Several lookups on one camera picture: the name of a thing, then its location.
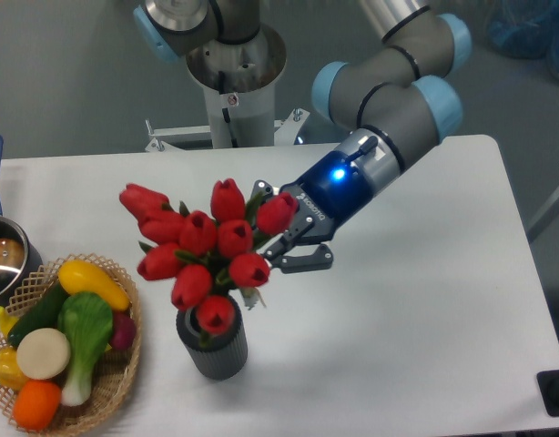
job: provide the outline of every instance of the blue led light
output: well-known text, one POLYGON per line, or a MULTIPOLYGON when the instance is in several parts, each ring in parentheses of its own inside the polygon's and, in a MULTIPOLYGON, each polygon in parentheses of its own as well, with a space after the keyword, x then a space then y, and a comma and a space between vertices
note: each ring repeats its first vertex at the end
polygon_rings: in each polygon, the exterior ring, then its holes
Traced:
POLYGON ((332 174, 330 175, 332 180, 341 180, 345 176, 346 176, 346 172, 344 171, 343 168, 336 168, 334 171, 332 171, 332 174))

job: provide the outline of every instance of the cucumber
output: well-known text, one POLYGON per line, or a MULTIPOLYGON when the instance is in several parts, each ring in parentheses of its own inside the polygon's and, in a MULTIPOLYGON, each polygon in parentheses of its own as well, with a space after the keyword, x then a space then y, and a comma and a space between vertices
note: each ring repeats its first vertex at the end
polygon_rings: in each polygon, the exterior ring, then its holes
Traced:
POLYGON ((61 307, 69 297, 63 290, 61 284, 56 282, 45 293, 29 311, 27 311, 15 326, 8 332, 6 342, 13 348, 17 348, 23 338, 41 328, 54 328, 57 325, 57 317, 61 307))

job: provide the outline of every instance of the plastic vegetable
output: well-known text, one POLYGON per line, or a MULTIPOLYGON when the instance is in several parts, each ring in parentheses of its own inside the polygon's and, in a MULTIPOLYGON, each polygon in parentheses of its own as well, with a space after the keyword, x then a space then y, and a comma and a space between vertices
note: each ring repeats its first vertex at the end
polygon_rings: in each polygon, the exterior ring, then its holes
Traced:
POLYGON ((81 259, 66 261, 59 268, 59 281, 69 294, 91 291, 105 300, 112 310, 125 311, 130 306, 126 292, 100 267, 81 259))
POLYGON ((71 356, 69 341, 53 328, 34 330, 16 350, 16 363, 32 380, 50 380, 61 373, 71 356))
POLYGON ((111 308, 95 293, 77 293, 63 305, 57 327, 71 346, 63 405, 81 405, 89 398, 94 366, 106 350, 112 323, 111 308))
POLYGON ((51 381, 29 381, 18 393, 13 407, 13 419, 22 428, 42 431, 53 420, 61 389, 51 381))
POLYGON ((136 323, 126 314, 114 312, 114 333, 109 345, 116 351, 125 351, 132 347, 136 337, 136 323))
POLYGON ((17 348, 23 338, 41 328, 53 328, 57 323, 59 311, 69 295, 61 284, 56 282, 33 307, 31 307, 8 332, 6 342, 17 348))
POLYGON ((7 346, 0 350, 0 385, 19 391, 28 381, 16 364, 16 351, 7 346))
POLYGON ((10 316, 5 307, 0 307, 0 331, 6 337, 8 332, 18 322, 18 317, 10 316))

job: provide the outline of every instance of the tulip bouquet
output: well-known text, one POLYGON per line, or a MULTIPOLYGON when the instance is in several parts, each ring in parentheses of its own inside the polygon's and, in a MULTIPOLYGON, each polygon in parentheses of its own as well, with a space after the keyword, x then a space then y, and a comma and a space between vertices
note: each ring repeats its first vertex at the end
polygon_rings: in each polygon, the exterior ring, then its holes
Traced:
POLYGON ((269 265, 257 250, 290 226, 298 207, 289 193, 262 199, 259 193, 246 202, 233 179, 218 181, 211 218, 189 212, 184 202, 175 211, 166 195, 136 184, 119 195, 140 233, 156 243, 140 242, 146 256, 137 272, 146 280, 175 279, 172 304, 181 311, 196 307, 204 345, 233 323, 231 290, 239 289, 249 308, 260 300, 257 287, 268 281, 269 265))

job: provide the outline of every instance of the red tulip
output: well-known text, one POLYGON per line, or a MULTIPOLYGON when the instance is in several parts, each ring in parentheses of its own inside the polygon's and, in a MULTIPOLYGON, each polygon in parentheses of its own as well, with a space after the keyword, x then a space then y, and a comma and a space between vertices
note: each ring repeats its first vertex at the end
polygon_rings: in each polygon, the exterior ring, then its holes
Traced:
POLYGON ((279 193, 258 209, 256 225, 261 232, 277 235, 290 227, 298 209, 298 200, 290 193, 279 193))
POLYGON ((238 287, 258 287, 269 277, 267 261, 257 253, 243 253, 231 261, 229 275, 238 287))
POLYGON ((235 308, 222 296, 208 296, 197 308, 198 325, 212 335, 227 331, 234 320, 235 308))
POLYGON ((202 257, 217 244, 217 227, 204 212, 191 212, 185 217, 178 244, 181 249, 202 257))
POLYGON ((151 209, 138 222, 140 232, 157 244, 178 243, 185 218, 174 211, 151 209))
POLYGON ((210 198, 210 212, 219 223, 245 218, 245 199, 235 180, 219 180, 215 184, 210 198))
POLYGON ((200 264, 186 266, 177 275, 177 281, 170 296, 172 304, 186 311, 203 301, 213 285, 213 278, 207 268, 200 264))
POLYGON ((146 211, 162 209, 163 203, 169 203, 166 195, 136 184, 127 184, 126 189, 119 193, 119 201, 138 221, 146 211))
POLYGON ((217 237, 219 253, 225 258, 235 258, 253 247, 253 231, 245 220, 231 220, 219 226, 217 237))
POLYGON ((174 278, 184 266, 174 255, 179 249, 177 243, 166 243, 151 249, 137 266, 137 272, 145 280, 174 278))

